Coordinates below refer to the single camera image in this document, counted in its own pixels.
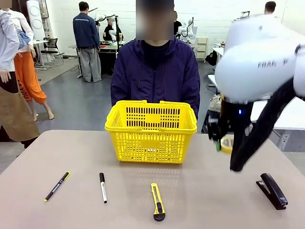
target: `white wall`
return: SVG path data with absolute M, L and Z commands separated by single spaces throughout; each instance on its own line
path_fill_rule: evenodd
M 188 20 L 194 17 L 194 26 L 198 27 L 197 37 L 209 37 L 207 53 L 215 43 L 225 41 L 232 20 L 238 18 L 242 11 L 250 11 L 251 14 L 264 12 L 264 5 L 267 0 L 175 0 L 175 10 L 178 12 L 178 20 Z M 275 16 L 282 20 L 284 9 L 284 24 L 288 27 L 299 30 L 305 34 L 305 28 L 297 21 L 305 15 L 302 12 L 304 7 L 298 4 L 304 0 L 275 0 L 277 6 Z M 98 7 L 100 14 L 119 16 L 119 26 L 124 34 L 124 40 L 130 41 L 135 37 L 135 0 L 87 0 L 90 9 Z M 61 52 L 75 54 L 74 50 L 68 47 L 75 44 L 72 20 L 79 13 L 78 1 L 75 0 L 47 0 L 53 35 L 58 38 L 58 45 Z M 100 34 L 102 35 L 106 22 L 101 23 Z

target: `brown apron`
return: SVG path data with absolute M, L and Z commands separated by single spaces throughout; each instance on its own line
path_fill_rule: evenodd
M 19 89 L 17 93 L 10 93 L 0 87 L 0 125 L 16 142 L 40 135 Z

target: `pen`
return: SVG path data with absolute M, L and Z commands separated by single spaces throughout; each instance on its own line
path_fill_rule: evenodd
M 56 190 L 59 188 L 59 186 L 63 183 L 63 181 L 65 179 L 68 178 L 68 176 L 70 175 L 70 172 L 66 172 L 65 175 L 63 175 L 63 177 L 61 178 L 61 180 L 55 185 L 55 187 L 53 188 L 53 190 L 48 194 L 48 196 L 44 199 L 44 202 L 47 202 L 50 197 L 54 194 L 54 192 L 56 192 Z
M 104 173 L 100 173 L 100 181 L 101 181 L 101 188 L 102 188 L 103 200 L 104 200 L 104 203 L 107 203 Z

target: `purple jacket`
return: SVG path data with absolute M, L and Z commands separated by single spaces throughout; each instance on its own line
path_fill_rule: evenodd
M 111 101 L 147 100 L 188 103 L 198 117 L 200 77 L 195 54 L 185 42 L 170 41 L 163 62 L 154 71 L 145 63 L 142 41 L 125 44 L 115 62 Z

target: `basket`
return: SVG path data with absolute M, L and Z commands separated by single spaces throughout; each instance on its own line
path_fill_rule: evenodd
M 181 164 L 197 131 L 189 104 L 119 101 L 107 116 L 119 161 Z

